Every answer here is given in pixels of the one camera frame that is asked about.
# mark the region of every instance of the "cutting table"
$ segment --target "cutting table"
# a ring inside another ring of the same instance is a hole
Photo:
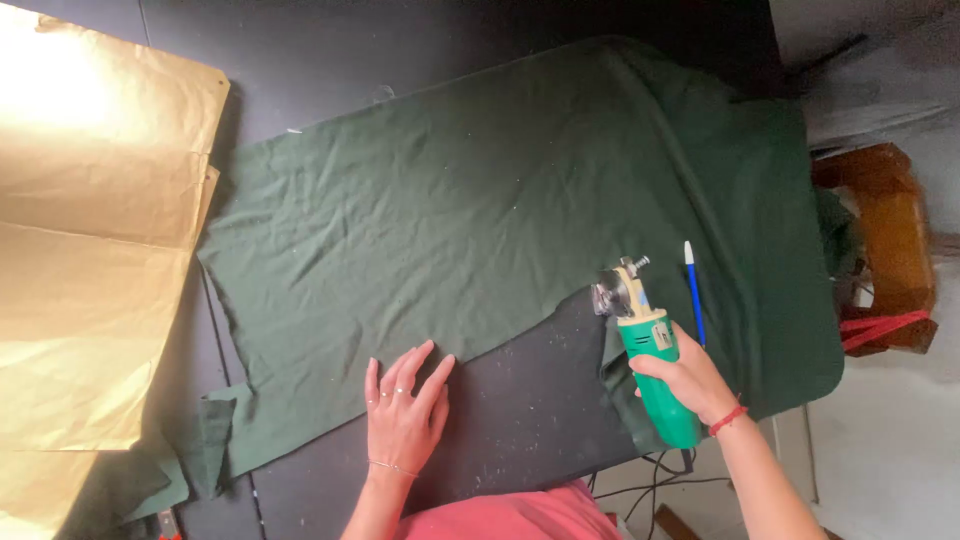
[[[765,0],[12,3],[223,69],[231,94],[214,164],[238,144],[607,34],[637,37],[751,94],[783,93]],[[555,485],[636,457],[597,379],[603,325],[582,291],[541,325],[458,368],[444,439],[407,510]],[[244,378],[195,261],[155,381],[169,403],[167,421]],[[235,479],[225,496],[181,505],[185,538],[336,538],[367,468],[365,430],[365,418],[355,419]]]

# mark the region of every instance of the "woman's left hand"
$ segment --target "woman's left hand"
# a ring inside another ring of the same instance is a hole
[[[408,351],[387,370],[379,388],[376,384],[378,363],[374,358],[370,359],[364,386],[368,458],[397,467],[409,475],[375,464],[371,464],[371,471],[382,469],[390,475],[410,479],[411,475],[420,473],[440,441],[450,410],[446,378],[456,363],[453,355],[447,355],[441,361],[416,397],[411,393],[417,372],[431,351],[431,340]]]

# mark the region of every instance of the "blue pen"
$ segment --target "blue pen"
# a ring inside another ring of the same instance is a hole
[[[693,297],[693,314],[697,317],[697,337],[700,338],[700,346],[707,347],[707,333],[704,332],[704,314],[700,308],[700,291],[697,289],[697,273],[693,269],[693,248],[690,242],[684,242],[684,259],[686,261],[686,274],[690,280],[690,296]]]

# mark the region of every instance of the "label sticker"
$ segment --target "label sticker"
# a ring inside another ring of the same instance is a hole
[[[663,351],[673,347],[673,339],[670,339],[670,329],[663,321],[658,322],[653,327],[654,341],[657,342],[657,350]]]

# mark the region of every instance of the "red strap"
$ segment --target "red strap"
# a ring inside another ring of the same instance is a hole
[[[747,407],[743,405],[737,405],[736,408],[730,414],[723,417],[723,420],[710,426],[710,431],[709,431],[710,436],[711,437],[717,436],[717,431],[719,431],[720,428],[723,428],[724,426],[732,422],[734,418],[736,418],[737,416],[740,416],[744,412],[747,412]]]
[[[840,323],[840,333],[854,330],[863,330],[860,333],[846,337],[843,340],[843,350],[852,351],[860,345],[873,341],[891,331],[901,329],[917,321],[930,318],[930,312],[925,309],[910,311],[902,315],[886,315],[882,317],[866,317]]]

